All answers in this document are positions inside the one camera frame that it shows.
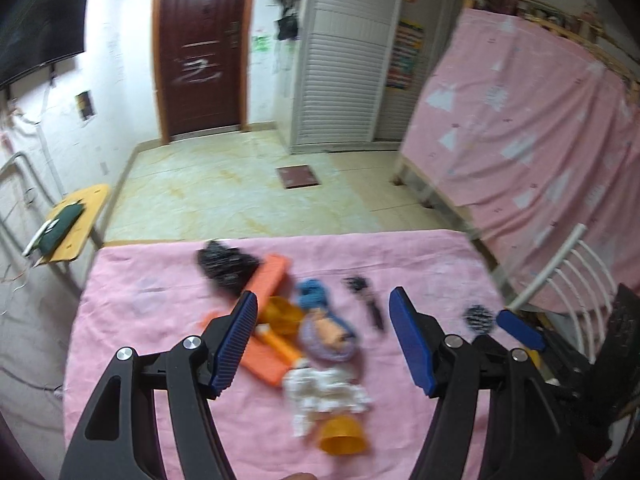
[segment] dark red wooden door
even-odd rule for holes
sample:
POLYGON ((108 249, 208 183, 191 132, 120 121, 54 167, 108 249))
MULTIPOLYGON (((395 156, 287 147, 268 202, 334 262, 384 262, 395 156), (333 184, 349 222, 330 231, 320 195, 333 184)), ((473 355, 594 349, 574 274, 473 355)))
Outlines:
POLYGON ((240 123, 244 0, 162 0, 160 68, 169 134, 240 123))

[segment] green drawing on wall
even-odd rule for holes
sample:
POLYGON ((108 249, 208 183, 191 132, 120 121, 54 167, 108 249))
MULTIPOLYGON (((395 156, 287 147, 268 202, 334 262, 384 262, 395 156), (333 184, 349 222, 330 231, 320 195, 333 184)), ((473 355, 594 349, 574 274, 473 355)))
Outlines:
POLYGON ((271 38, 268 34, 263 34, 261 36, 254 36, 254 52, 268 52, 271 50, 271 38))

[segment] white metal chair back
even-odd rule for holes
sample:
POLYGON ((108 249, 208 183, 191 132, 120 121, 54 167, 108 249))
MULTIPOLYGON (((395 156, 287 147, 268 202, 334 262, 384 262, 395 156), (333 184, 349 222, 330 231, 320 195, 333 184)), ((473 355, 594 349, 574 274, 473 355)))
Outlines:
POLYGON ((605 338, 604 320, 602 319, 600 307, 604 303, 607 315, 611 313, 611 298, 615 295, 617 286, 606 264, 582 240, 586 231, 587 227, 585 225, 578 224, 554 257, 549 260, 549 263, 536 276, 535 280, 507 308, 512 312, 520 310, 540 289, 546 285, 550 286, 559 296, 572 320, 578 351, 585 354, 589 361, 593 363, 596 359, 596 348, 603 343, 605 338), (574 257, 573 263, 569 261, 571 256, 574 257), (570 301, 567 294, 554 281, 555 279, 558 279, 561 284, 564 284, 569 289, 571 296, 574 296, 577 300, 579 309, 574 307, 575 303, 570 301), (594 334, 587 302, 579 289, 586 292, 586 296, 591 303, 592 312, 595 314, 597 322, 598 341, 596 341, 594 334), (585 351, 582 325, 578 320, 578 316, 581 316, 584 322, 587 351, 585 351))

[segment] yellow cup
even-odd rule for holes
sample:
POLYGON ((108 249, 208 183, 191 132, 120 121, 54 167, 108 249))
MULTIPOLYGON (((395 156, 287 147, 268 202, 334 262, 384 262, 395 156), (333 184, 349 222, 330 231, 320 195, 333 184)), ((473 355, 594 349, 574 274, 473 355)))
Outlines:
POLYGON ((260 314, 260 322, 268 323, 278 335, 294 336, 298 333, 300 322, 305 317, 304 311, 285 298, 273 296, 260 314))
POLYGON ((369 443, 355 418, 338 415, 320 427, 318 447, 332 456, 354 455, 366 451, 369 443))

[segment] dark green pouch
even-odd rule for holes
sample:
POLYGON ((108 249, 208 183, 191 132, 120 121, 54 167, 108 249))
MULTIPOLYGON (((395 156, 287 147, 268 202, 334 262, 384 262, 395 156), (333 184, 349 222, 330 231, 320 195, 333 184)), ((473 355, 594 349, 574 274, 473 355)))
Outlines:
POLYGON ((56 215, 38 240, 38 249, 44 258, 54 253, 83 211, 81 203, 69 204, 56 215))

